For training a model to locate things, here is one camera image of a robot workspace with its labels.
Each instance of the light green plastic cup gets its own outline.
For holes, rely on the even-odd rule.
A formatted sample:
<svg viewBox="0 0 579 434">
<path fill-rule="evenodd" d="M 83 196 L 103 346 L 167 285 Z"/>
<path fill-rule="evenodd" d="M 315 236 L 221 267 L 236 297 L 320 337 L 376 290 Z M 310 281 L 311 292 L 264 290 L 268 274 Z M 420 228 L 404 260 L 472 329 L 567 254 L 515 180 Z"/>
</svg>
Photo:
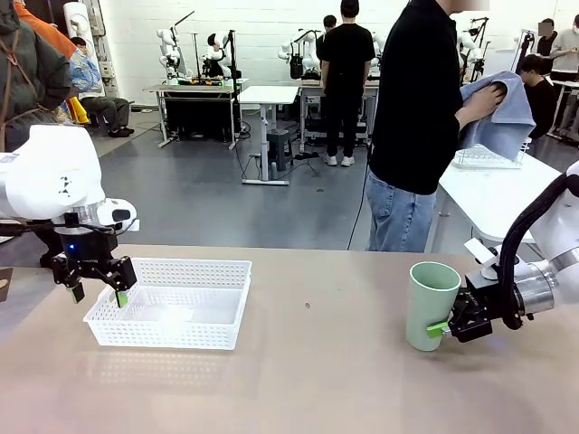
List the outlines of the light green plastic cup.
<svg viewBox="0 0 579 434">
<path fill-rule="evenodd" d="M 459 292 L 460 274 L 448 265 L 421 262 L 410 270 L 410 300 L 406 340 L 420 351 L 434 351 L 442 337 L 431 338 L 426 329 L 448 321 Z"/>
</svg>

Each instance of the white wire basket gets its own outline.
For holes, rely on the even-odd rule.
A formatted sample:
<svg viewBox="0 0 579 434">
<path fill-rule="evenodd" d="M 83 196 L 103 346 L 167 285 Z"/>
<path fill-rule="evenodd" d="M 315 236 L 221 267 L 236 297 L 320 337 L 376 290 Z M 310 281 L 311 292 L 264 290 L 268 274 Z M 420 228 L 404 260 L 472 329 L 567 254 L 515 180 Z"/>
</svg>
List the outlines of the white wire basket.
<svg viewBox="0 0 579 434">
<path fill-rule="evenodd" d="M 528 149 L 528 144 L 523 144 L 517 159 L 511 161 L 495 154 L 483 145 L 475 145 L 457 152 L 452 164 L 459 169 L 520 169 Z"/>
<path fill-rule="evenodd" d="M 233 350 L 252 263 L 132 259 L 137 284 L 118 308 L 106 287 L 84 317 L 100 345 Z"/>
</svg>

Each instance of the hand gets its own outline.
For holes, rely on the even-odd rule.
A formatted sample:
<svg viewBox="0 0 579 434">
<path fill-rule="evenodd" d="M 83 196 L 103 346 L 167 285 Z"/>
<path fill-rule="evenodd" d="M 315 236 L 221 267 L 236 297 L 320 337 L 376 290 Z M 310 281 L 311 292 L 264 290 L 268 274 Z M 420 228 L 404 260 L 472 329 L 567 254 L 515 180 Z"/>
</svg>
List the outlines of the hand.
<svg viewBox="0 0 579 434">
<path fill-rule="evenodd" d="M 463 107 L 469 122 L 492 115 L 506 96 L 507 89 L 502 84 L 491 84 L 474 93 Z"/>
</svg>

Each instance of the white dish rack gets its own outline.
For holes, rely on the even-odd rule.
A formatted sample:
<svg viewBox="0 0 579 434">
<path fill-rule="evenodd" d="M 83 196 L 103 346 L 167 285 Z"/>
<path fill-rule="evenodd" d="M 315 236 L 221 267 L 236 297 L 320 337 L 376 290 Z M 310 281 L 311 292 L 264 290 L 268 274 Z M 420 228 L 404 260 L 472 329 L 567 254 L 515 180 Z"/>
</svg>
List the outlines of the white dish rack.
<svg viewBox="0 0 579 434">
<path fill-rule="evenodd" d="M 100 345 L 232 350 L 249 294 L 252 263 L 132 259 L 137 284 L 118 308 L 106 287 L 84 317 Z"/>
<path fill-rule="evenodd" d="M 475 145 L 469 149 L 458 151 L 452 164 L 459 169 L 520 169 L 528 149 L 528 143 L 525 143 L 521 147 L 517 159 L 511 161 L 489 151 L 483 145 Z"/>
</svg>

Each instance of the silver metal ring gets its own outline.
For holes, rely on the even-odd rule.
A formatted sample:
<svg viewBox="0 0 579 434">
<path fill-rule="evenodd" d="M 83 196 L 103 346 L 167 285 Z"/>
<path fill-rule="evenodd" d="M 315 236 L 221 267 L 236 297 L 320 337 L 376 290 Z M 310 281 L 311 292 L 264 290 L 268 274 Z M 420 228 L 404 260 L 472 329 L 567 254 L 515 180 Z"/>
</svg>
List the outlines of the silver metal ring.
<svg viewBox="0 0 579 434">
<path fill-rule="evenodd" d="M 558 273 L 576 263 L 579 263 L 579 247 L 566 251 L 551 261 L 551 265 Z"/>
</svg>

